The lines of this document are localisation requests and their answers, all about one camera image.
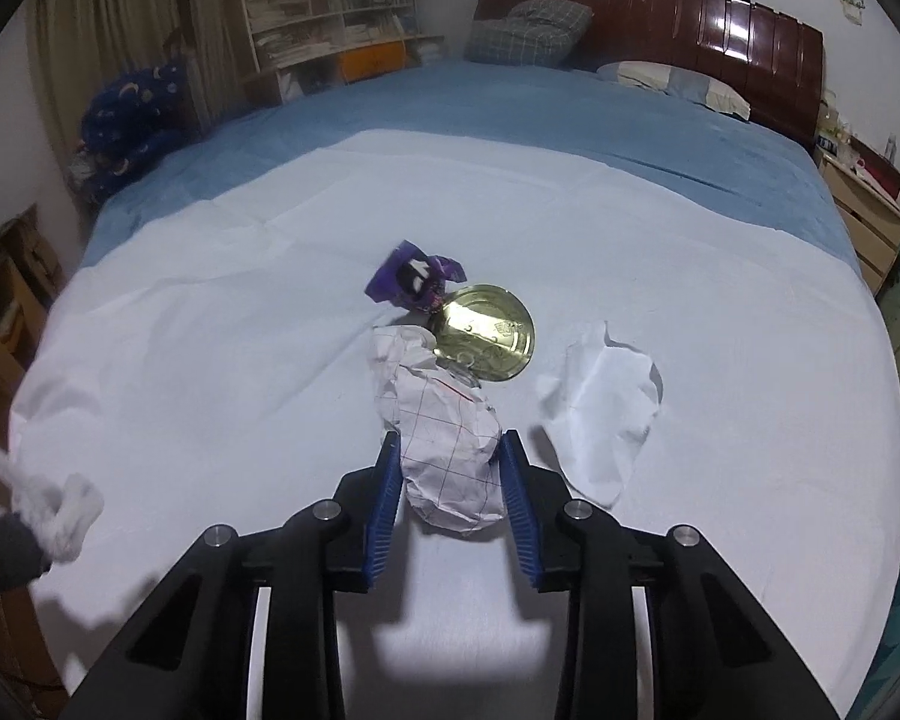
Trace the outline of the grid pattern paper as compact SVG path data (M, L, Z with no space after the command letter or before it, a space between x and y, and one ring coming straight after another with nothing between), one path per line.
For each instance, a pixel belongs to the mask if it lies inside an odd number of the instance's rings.
M375 406L401 434L409 507L429 527L473 536L505 517L494 452L502 437L481 388L440 366L434 335L416 325L370 335Z

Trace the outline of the white tissue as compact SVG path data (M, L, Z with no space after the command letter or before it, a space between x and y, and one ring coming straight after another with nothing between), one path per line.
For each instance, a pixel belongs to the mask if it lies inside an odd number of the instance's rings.
M536 384L539 414L569 488L609 509L626 491L663 401L642 349L590 325Z

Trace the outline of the gold metal can lid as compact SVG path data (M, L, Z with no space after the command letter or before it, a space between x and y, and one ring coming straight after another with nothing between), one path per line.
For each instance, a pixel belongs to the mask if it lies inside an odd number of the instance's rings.
M523 302L507 289L473 284L448 294L430 316L434 353L489 382L520 376L535 352L536 330Z

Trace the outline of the purple foil snack wrapper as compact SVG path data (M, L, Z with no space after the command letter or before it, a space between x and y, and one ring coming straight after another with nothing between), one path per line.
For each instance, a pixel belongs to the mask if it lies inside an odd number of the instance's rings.
M401 241L377 268L364 294L380 304L434 314L445 301L448 283L466 280L456 260L429 255L411 241Z

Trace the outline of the white paper ball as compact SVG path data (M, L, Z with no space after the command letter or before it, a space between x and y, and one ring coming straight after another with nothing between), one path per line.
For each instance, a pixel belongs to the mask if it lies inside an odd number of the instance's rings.
M84 476L68 476L56 486L27 475L0 449L0 520L17 515L50 561L76 561L102 511L102 493Z

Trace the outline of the white cloth on bed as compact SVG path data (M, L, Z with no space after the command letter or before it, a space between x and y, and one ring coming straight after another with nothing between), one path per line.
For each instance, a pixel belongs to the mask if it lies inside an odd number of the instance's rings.
M146 224L59 296L11 452L105 509L35 585L75 686L209 525L258 532L403 436L382 582L341 608L368 717L546 717L564 603L437 500L475 429L645 532L690 523L837 710L900 551L900 394L852 266L612 167L369 130Z

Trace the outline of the bed with blue sheet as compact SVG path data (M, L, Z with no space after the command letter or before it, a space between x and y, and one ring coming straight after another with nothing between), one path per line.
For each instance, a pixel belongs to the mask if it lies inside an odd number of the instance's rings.
M678 99L452 62L248 117L103 211L11 411L16 460L105 499L32 590L64 683L206 527L276 527L374 460L395 312L365 285L401 241L530 310L532 364L487 396L533 460L578 337L649 356L614 513L696 525L850 709L899 572L900 393L818 169Z

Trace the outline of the white and blue pillow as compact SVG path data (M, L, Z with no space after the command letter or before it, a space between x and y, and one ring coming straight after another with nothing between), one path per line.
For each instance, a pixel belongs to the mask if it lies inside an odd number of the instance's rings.
M751 119L751 106L740 93L699 71L644 60L624 60L602 65L596 75L605 82L663 93L740 121Z

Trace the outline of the blue moon pattern blanket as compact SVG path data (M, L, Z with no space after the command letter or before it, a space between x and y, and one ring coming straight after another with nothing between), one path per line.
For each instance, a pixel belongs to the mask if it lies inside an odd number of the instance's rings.
M187 67L178 60L130 71L92 99L82 115L69 181L94 206L139 181L188 143Z

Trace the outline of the beige wooden nightstand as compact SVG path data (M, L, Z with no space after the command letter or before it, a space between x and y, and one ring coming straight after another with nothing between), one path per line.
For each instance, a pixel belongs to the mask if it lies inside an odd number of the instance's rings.
M878 294L900 254L900 210L881 190L818 149L816 163L841 213L863 279Z

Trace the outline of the grey plaid pillow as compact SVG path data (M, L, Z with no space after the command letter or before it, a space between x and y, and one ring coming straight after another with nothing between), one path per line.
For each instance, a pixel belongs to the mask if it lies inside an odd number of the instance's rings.
M593 10L572 0L525 0L495 20L475 20L463 57L478 64L559 67L587 32Z

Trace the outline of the wooden bookshelf with books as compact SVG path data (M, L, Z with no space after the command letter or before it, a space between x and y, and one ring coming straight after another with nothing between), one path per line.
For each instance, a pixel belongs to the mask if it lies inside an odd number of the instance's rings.
M443 37L418 0L227 0L247 98L279 106L328 88L435 64Z

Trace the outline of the dark red wooden headboard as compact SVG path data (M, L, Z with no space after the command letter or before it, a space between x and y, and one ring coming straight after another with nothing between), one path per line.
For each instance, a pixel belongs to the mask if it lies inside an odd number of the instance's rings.
M478 20L525 0L478 0ZM823 35L751 0L571 0L592 10L567 67L594 71L624 60L671 65L727 83L751 120L811 151L824 86Z

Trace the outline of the beige curtain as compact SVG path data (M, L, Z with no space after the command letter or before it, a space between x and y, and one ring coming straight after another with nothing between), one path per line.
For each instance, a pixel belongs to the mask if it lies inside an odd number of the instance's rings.
M91 99L118 76L155 67L182 45L196 125L208 132L247 107L230 0L27 0L30 76L59 164Z

